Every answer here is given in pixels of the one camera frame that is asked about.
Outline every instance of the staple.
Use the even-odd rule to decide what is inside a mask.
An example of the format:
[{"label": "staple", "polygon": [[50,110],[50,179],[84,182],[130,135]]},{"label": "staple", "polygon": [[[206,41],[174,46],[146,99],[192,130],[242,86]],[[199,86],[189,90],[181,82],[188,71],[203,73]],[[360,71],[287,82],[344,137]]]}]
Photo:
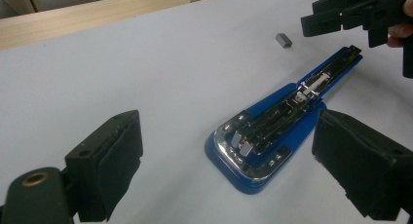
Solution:
[{"label": "staple", "polygon": [[292,45],[291,40],[284,33],[279,33],[276,36],[276,40],[282,45],[283,48],[289,48]]}]

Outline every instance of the human hand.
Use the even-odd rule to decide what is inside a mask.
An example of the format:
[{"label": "human hand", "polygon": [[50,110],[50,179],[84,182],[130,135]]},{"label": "human hand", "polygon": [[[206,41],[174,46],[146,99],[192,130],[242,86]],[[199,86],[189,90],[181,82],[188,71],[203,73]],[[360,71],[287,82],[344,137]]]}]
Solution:
[{"label": "human hand", "polygon": [[[413,0],[406,0],[403,5],[403,12],[413,18]],[[405,22],[392,27],[389,27],[390,37],[388,39],[389,47],[402,47],[401,38],[406,38],[413,35],[413,22]]]}]

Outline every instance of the white surface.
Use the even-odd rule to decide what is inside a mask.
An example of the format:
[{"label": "white surface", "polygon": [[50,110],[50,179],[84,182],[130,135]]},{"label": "white surface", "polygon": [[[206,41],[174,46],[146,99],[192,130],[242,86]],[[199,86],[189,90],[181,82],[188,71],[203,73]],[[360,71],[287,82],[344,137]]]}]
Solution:
[{"label": "white surface", "polygon": [[[224,121],[352,44],[364,60],[327,106],[413,149],[402,50],[368,49],[360,28],[304,38],[300,18],[314,1],[206,0],[0,52],[0,201],[13,179],[64,168],[109,117],[138,109],[144,156],[110,223],[375,223],[314,159],[312,134],[253,196],[204,152]],[[402,212],[396,223],[406,221]]]}]

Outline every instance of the wooden edge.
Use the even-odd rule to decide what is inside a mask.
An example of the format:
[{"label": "wooden edge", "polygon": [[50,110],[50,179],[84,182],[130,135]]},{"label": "wooden edge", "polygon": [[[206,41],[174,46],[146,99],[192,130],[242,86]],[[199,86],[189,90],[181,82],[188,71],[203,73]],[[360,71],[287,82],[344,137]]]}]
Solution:
[{"label": "wooden edge", "polygon": [[191,0],[103,0],[47,12],[0,19],[0,50],[190,2]]}]

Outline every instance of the blue stapler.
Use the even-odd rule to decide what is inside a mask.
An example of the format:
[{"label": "blue stapler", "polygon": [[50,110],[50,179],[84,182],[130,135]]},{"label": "blue stapler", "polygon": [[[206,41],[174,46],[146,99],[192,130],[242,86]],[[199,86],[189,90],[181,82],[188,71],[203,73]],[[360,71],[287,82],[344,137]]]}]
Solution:
[{"label": "blue stapler", "polygon": [[260,192],[316,125],[322,96],[361,59],[342,48],[297,83],[270,94],[221,125],[206,140],[206,154],[241,192]]}]

